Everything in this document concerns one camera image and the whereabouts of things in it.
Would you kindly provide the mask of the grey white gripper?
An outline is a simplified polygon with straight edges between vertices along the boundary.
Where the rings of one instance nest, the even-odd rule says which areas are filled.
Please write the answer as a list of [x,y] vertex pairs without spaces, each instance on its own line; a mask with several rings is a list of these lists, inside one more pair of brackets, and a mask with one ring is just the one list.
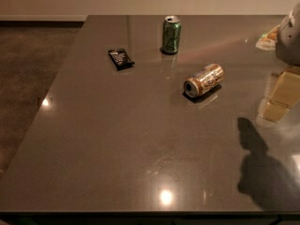
[[[276,55],[286,64],[300,66],[300,3],[280,23]],[[299,101],[300,67],[287,67],[279,74],[270,75],[258,115],[276,123]]]

